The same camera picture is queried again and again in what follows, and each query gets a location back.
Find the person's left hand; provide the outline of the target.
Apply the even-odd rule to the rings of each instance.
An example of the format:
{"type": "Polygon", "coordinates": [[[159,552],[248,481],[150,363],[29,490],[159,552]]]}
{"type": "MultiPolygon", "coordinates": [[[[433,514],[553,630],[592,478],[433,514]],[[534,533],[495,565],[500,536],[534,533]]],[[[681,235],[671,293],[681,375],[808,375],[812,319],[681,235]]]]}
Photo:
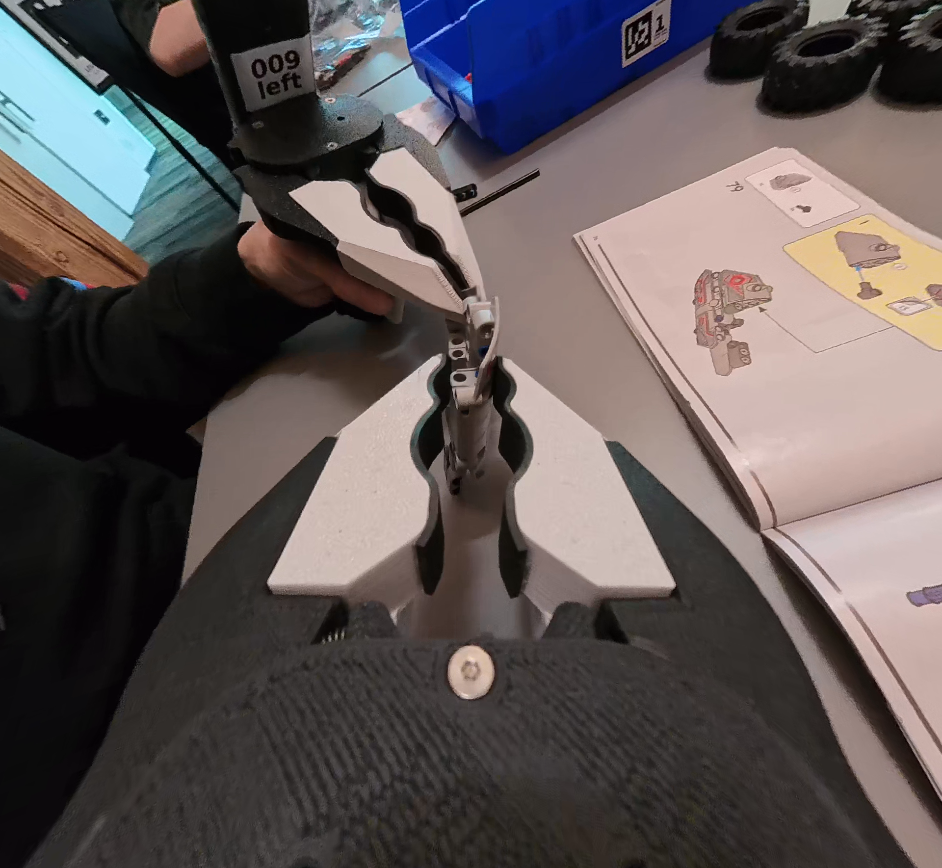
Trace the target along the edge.
{"type": "Polygon", "coordinates": [[[394,310],[389,293],[347,273],[312,245],[282,238],[261,222],[240,237],[237,252],[257,283],[303,309],[333,306],[382,318],[394,310]]]}

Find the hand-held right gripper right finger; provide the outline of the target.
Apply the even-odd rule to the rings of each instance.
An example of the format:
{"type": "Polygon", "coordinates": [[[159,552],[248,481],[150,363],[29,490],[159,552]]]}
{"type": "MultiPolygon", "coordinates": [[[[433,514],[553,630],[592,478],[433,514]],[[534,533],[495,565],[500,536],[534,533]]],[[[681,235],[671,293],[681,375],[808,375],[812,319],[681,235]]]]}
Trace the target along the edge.
{"type": "Polygon", "coordinates": [[[504,358],[499,415],[508,595],[534,608],[670,597],[675,578],[601,433],[504,358]]]}

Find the small grey brick panel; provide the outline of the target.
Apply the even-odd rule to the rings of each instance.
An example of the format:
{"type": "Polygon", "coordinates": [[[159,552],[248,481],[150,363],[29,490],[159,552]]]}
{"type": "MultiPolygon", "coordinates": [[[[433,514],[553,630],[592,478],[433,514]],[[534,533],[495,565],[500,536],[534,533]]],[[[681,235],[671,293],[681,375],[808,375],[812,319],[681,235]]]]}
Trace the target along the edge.
{"type": "Polygon", "coordinates": [[[491,400],[500,330],[499,298],[471,295],[462,316],[448,316],[451,405],[463,414],[491,400]]]}

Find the framed marker sign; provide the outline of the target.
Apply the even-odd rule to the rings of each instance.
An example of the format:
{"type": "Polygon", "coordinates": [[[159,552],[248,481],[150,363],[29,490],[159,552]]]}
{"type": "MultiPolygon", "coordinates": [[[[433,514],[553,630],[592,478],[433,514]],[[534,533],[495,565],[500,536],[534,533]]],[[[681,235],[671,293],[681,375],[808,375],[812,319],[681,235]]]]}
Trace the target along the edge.
{"type": "Polygon", "coordinates": [[[39,44],[101,96],[113,84],[111,75],[82,55],[53,23],[53,18],[65,15],[67,6],[78,2],[80,0],[1,0],[1,5],[39,44]]]}

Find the person's black sweater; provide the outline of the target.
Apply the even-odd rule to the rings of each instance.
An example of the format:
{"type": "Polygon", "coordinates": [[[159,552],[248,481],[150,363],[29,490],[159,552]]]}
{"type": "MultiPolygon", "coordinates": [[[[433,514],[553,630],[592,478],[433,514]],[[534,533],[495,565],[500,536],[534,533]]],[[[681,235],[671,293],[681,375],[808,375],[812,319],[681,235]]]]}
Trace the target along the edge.
{"type": "Polygon", "coordinates": [[[76,455],[2,425],[2,866],[65,809],[179,586],[189,428],[76,455]]]}

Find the brick instruction booklet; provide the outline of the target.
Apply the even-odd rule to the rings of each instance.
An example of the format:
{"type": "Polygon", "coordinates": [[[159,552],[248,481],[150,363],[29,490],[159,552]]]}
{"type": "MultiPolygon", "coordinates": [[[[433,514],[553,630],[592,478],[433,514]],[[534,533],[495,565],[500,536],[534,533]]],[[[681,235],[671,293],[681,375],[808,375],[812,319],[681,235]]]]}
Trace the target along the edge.
{"type": "Polygon", "coordinates": [[[573,240],[940,792],[940,239],[773,147],[573,240]]]}

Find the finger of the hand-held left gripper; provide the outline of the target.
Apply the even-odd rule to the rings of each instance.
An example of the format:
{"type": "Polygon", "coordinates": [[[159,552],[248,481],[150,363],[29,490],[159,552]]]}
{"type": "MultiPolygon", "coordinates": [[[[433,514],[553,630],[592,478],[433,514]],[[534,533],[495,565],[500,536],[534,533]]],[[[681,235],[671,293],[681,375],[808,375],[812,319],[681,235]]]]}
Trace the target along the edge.
{"type": "Polygon", "coordinates": [[[347,273],[446,317],[464,314],[465,297],[454,291],[437,264],[408,248],[394,226],[371,213],[366,180],[314,180],[289,196],[333,235],[347,273]]]}
{"type": "Polygon", "coordinates": [[[452,191],[406,148],[377,156],[366,172],[371,213],[408,248],[437,264],[457,293],[482,293],[483,278],[452,191]]]}

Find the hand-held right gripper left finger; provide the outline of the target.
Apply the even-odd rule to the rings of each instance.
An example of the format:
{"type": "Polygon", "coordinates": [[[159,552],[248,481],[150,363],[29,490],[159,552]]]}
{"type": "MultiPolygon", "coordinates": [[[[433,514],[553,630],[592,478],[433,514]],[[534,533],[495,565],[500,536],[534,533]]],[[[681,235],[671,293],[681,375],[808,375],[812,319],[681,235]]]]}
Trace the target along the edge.
{"type": "Polygon", "coordinates": [[[325,441],[327,459],[270,573],[272,594],[416,598],[444,567],[443,357],[433,357],[325,441]]]}

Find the long grey brick assembly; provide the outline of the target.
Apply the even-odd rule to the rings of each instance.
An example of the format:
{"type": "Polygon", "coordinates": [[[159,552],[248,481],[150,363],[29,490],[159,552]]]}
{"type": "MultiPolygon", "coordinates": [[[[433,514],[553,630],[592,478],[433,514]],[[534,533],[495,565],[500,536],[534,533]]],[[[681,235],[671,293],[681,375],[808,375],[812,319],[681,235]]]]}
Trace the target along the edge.
{"type": "Polygon", "coordinates": [[[445,409],[445,479],[452,496],[460,493],[465,482],[474,482],[484,472],[492,407],[491,400],[468,406],[452,400],[445,409]]]}

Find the small paper packet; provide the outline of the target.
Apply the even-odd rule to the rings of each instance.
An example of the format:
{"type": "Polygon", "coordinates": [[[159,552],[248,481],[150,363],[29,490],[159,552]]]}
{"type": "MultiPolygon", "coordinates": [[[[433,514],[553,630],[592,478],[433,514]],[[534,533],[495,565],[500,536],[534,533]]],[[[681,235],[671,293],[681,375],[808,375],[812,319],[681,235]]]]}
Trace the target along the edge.
{"type": "Polygon", "coordinates": [[[400,110],[395,118],[431,145],[438,146],[456,121],[456,113],[438,97],[430,96],[417,104],[400,110]]]}

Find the black axle rod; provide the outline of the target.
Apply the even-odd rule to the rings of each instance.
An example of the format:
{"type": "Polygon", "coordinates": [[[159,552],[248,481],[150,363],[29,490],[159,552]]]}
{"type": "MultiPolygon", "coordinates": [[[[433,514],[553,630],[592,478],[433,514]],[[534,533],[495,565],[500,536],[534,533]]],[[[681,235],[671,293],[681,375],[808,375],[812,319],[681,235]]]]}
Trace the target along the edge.
{"type": "Polygon", "coordinates": [[[508,196],[513,191],[517,191],[521,189],[522,187],[524,187],[524,185],[527,185],[531,183],[532,181],[538,179],[540,175],[541,175],[540,169],[535,168],[527,172],[523,176],[517,179],[514,179],[511,182],[503,185],[502,187],[472,200],[471,202],[465,204],[464,206],[460,208],[461,217],[462,218],[468,217],[471,213],[477,212],[478,210],[481,210],[487,207],[489,204],[492,204],[508,196]]]}

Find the black white marker tag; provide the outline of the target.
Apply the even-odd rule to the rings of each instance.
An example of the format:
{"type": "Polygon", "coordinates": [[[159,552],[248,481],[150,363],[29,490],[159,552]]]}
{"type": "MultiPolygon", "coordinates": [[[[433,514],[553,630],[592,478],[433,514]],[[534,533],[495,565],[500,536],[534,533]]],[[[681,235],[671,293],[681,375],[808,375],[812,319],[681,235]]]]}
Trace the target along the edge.
{"type": "Polygon", "coordinates": [[[656,0],[621,26],[621,66],[630,67],[668,43],[673,0],[656,0]]]}

